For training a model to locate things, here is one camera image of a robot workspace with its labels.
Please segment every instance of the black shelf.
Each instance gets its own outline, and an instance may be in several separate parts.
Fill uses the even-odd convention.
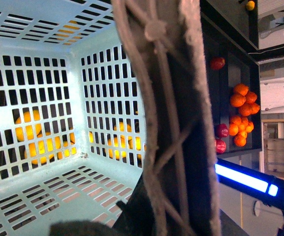
[[[238,0],[200,0],[201,13],[250,53],[258,50],[257,6],[247,11],[245,4]]]
[[[260,104],[259,65],[206,16],[202,18],[202,30],[213,123],[214,125],[225,123],[228,126],[229,117],[238,114],[238,110],[229,104],[229,98],[236,84],[248,85],[258,96],[256,103]],[[209,61],[214,56],[225,58],[226,63],[221,70],[210,69]],[[244,147],[237,147],[233,143],[233,136],[222,138],[226,142],[227,150],[219,155],[219,158],[261,150],[260,112],[249,116],[248,119],[254,123],[255,128],[248,134],[247,144]]]

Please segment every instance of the apple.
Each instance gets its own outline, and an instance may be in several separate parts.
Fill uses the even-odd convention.
[[[226,151],[226,143],[221,139],[216,139],[215,151],[217,154],[222,154]]]
[[[225,65],[225,59],[221,57],[213,57],[210,61],[210,67],[212,70],[222,69]]]
[[[215,135],[219,138],[225,138],[229,134],[226,124],[219,124],[215,128]]]

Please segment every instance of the blue led light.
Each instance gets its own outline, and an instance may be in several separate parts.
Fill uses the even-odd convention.
[[[263,180],[240,173],[238,171],[232,170],[225,166],[221,166],[219,164],[215,165],[215,171],[218,175],[224,176],[226,178],[230,178],[238,183],[241,183],[243,185],[246,185],[248,187],[261,191],[263,193],[266,192],[268,185],[269,185],[267,182]],[[269,188],[269,194],[275,197],[278,189],[279,188],[277,186],[271,184]]]
[[[273,197],[275,197],[278,193],[278,186],[274,185],[274,184],[271,184],[270,187],[269,187],[269,194]]]

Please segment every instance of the black tray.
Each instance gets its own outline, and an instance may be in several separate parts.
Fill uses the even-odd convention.
[[[207,17],[202,18],[202,30],[213,123],[225,123],[228,126],[229,117],[238,114],[238,110],[229,104],[232,89],[236,84],[248,85],[258,96],[256,103],[260,104],[259,65]],[[213,56],[226,60],[225,66],[219,71],[210,69],[209,61]],[[254,123],[255,128],[248,134],[247,144],[237,147],[233,143],[233,136],[222,138],[226,142],[227,150],[219,155],[220,158],[261,150],[260,112],[249,116],[248,119]]]

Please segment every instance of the light blue basket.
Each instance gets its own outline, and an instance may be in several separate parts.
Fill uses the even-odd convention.
[[[40,120],[15,123],[33,110]],[[41,135],[34,130],[28,140],[26,126],[36,124]],[[110,4],[0,0],[0,236],[45,236],[52,223],[68,220],[112,226],[121,214],[115,203],[127,202],[142,173],[145,130]],[[29,144],[47,140],[53,149],[31,157]],[[125,157],[116,159],[119,152]]]

